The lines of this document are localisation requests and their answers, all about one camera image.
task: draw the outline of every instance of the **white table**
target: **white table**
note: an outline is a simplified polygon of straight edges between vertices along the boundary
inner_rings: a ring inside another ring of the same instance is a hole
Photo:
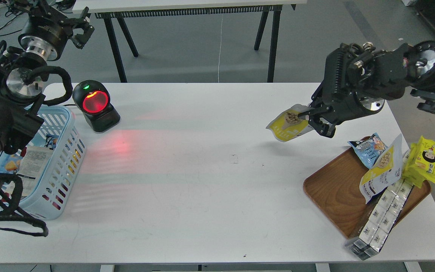
[[[392,142],[400,129],[387,105],[332,139],[311,131],[281,143],[265,126],[318,84],[105,85],[120,123],[97,134],[72,107],[88,151],[67,206],[46,238],[0,231],[0,263],[359,261],[302,184],[346,141],[376,131]],[[45,90],[57,93],[62,84]],[[430,195],[368,261],[421,260],[435,260]]]
[[[285,4],[291,4],[294,9],[296,4],[306,2],[307,0],[78,0],[73,7],[73,12],[78,13],[85,9],[85,7],[89,7],[91,13],[95,13],[98,19],[104,20],[120,82],[127,82],[119,45],[111,21],[112,18],[117,19],[133,56],[138,57],[139,52],[135,47],[124,18],[262,12],[254,44],[254,50],[259,50],[268,13],[272,11],[273,26],[271,28],[267,82],[273,82],[282,7]]]

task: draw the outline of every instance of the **robotic arm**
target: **robotic arm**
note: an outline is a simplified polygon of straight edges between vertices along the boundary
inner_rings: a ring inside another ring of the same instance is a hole
[[[426,100],[420,110],[435,113],[435,41],[404,43],[394,51],[375,51],[371,43],[342,43],[326,59],[313,109],[299,116],[308,116],[320,135],[332,138],[335,126],[378,113],[384,100],[401,98],[407,86]]]
[[[67,18],[45,0],[13,0],[10,8],[27,13],[29,20],[18,38],[21,48],[6,48],[5,41],[0,43],[0,154],[14,154],[33,139],[43,124],[43,119],[37,115],[42,104],[57,105],[71,98],[73,88],[68,73],[61,67],[48,66],[47,62],[62,56],[68,40],[77,48],[83,48],[94,30],[89,24],[88,8],[77,19]],[[74,34],[75,29],[81,29],[83,34]],[[58,74],[62,78],[65,94],[45,100],[43,83],[50,74]],[[3,183],[10,181],[15,183],[15,190],[8,199],[1,188]],[[43,233],[38,236],[46,236],[44,222],[28,219],[30,215],[18,207],[21,190],[19,177],[0,174],[0,206],[3,208],[0,221],[19,218],[19,221],[41,227]]]

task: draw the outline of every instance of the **black table leg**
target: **black table leg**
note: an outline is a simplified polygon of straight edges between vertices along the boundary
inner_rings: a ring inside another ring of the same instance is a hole
[[[271,28],[270,61],[268,63],[268,82],[275,77],[276,47],[278,46],[278,29],[281,9],[273,11],[273,26]]]
[[[105,23],[105,28],[107,29],[108,40],[112,48],[112,53],[114,54],[115,65],[117,66],[117,71],[119,73],[120,82],[126,83],[125,69],[122,63],[122,57],[120,56],[119,45],[117,44],[117,38],[115,37],[114,26],[112,24],[112,19],[103,19]]]
[[[119,22],[120,28],[122,29],[122,32],[124,33],[125,39],[127,40],[128,46],[130,47],[130,50],[132,51],[132,54],[134,57],[139,56],[139,52],[137,51],[137,48],[135,48],[135,44],[133,43],[132,36],[130,36],[130,32],[128,32],[128,28],[126,27],[126,23],[123,18],[117,18],[117,21]]]
[[[261,44],[261,38],[263,37],[264,26],[266,26],[266,19],[268,19],[269,7],[264,7],[261,13],[261,20],[259,21],[258,34],[256,34],[256,41],[254,42],[254,50],[259,50],[259,45]]]

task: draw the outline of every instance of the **red scanner light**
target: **red scanner light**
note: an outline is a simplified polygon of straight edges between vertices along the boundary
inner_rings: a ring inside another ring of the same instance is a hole
[[[103,91],[93,91],[83,99],[83,110],[88,113],[98,113],[108,105],[108,94]]]

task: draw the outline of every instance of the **table leg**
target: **table leg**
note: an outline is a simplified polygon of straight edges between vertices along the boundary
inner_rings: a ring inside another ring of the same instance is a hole
[[[268,82],[275,77],[276,47],[278,46],[278,29],[281,10],[273,11],[273,26],[271,28],[270,61],[268,64]]]
[[[128,28],[126,27],[126,23],[123,18],[117,18],[117,21],[119,22],[120,28],[122,29],[122,32],[124,33],[125,39],[127,40],[128,46],[130,47],[130,50],[132,51],[132,54],[134,57],[139,56],[139,52],[137,51],[137,48],[135,48],[135,44],[133,43],[132,36],[130,36],[130,32],[128,31]]]
[[[316,263],[315,269],[316,272],[330,272],[330,266],[328,263]]]
[[[114,272],[115,265],[112,264],[103,264],[100,265],[100,272]]]
[[[258,34],[256,34],[256,41],[254,42],[254,50],[259,50],[259,45],[261,44],[261,38],[263,37],[264,26],[266,26],[266,20],[268,19],[269,7],[264,7],[261,13],[261,20],[259,21]]]
[[[103,19],[105,23],[105,28],[107,29],[108,40],[112,48],[112,53],[114,54],[115,65],[117,66],[117,71],[119,73],[120,82],[126,83],[125,69],[122,63],[122,57],[120,56],[119,45],[117,44],[117,38],[115,37],[114,26],[112,24],[111,18]]]
[[[423,272],[418,262],[404,262],[407,272]]]

